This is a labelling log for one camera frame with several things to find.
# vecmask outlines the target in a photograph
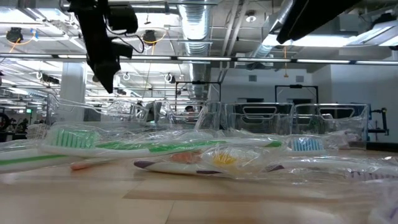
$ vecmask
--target green bristles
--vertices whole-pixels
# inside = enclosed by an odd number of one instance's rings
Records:
[[[52,146],[72,148],[92,148],[98,139],[98,133],[92,131],[69,131],[58,129],[53,132]]]

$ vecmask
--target pillar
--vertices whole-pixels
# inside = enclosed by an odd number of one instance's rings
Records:
[[[61,99],[85,102],[86,69],[84,63],[63,63],[61,80]],[[83,121],[84,108],[63,106],[60,108],[61,121]]]

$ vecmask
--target wooden table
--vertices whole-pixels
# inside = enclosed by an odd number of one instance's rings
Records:
[[[335,186],[158,174],[121,161],[78,171],[65,166],[0,175],[0,219],[2,224],[367,222],[372,195],[337,195]]]

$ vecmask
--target ceiling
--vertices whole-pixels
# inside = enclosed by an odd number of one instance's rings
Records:
[[[0,3],[0,52],[2,53],[21,53],[21,54],[85,54],[85,44],[79,36],[80,28],[74,16],[60,9],[37,8],[22,9],[10,7],[13,1]],[[359,21],[358,24],[363,30],[369,28],[369,21],[359,16],[359,12],[372,12],[384,8],[395,6],[398,1],[363,1],[357,7],[345,12],[355,15],[353,18]],[[263,41],[263,25],[268,15],[276,13],[282,4],[282,0],[261,1],[252,0],[248,4],[247,10],[253,10],[256,20],[248,22],[245,19],[241,24],[238,33],[238,40],[233,46],[233,55],[236,53],[252,52]],[[232,0],[220,1],[218,5],[212,6],[211,36],[212,41],[210,55],[220,56],[226,36],[226,26],[233,6]],[[147,55],[184,55],[185,47],[180,40],[183,40],[181,20],[175,14],[137,14],[139,21],[138,35],[143,35],[145,30],[155,30],[157,39],[161,39],[154,48],[146,49]],[[21,27],[24,40],[23,45],[15,45],[5,38],[6,32],[11,27]],[[137,39],[128,38],[126,42],[139,49],[140,42]],[[297,47],[286,46],[285,48],[273,48],[271,54],[275,58],[316,58],[316,59],[364,59],[382,60],[391,55],[388,47]],[[42,81],[41,73],[50,75],[62,82],[62,62],[40,62],[17,60],[11,58],[0,58],[0,70],[5,74],[3,83],[21,86],[49,86],[50,84]],[[109,96],[106,91],[101,89],[99,83],[93,82],[93,72],[87,67],[87,96]],[[284,67],[283,63],[275,63],[272,67],[279,70]],[[115,80],[116,86],[121,88],[136,88],[136,90],[126,90],[131,97],[154,97],[164,98],[174,97],[174,84],[165,81],[167,74],[175,76],[176,80],[189,81],[189,66],[181,63],[122,63],[119,78]],[[289,65],[289,68],[306,69],[312,73],[319,66],[315,65]],[[40,94],[46,93],[59,94],[58,85],[50,85],[48,89],[28,89],[28,91],[40,100]],[[3,95],[15,96],[16,91],[2,90]],[[182,98],[189,97],[189,91],[182,91]]]

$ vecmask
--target table surface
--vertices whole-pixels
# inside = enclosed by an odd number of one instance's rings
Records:
[[[160,174],[118,161],[2,174],[0,217],[3,224],[366,223],[365,198],[339,198],[324,189]]]

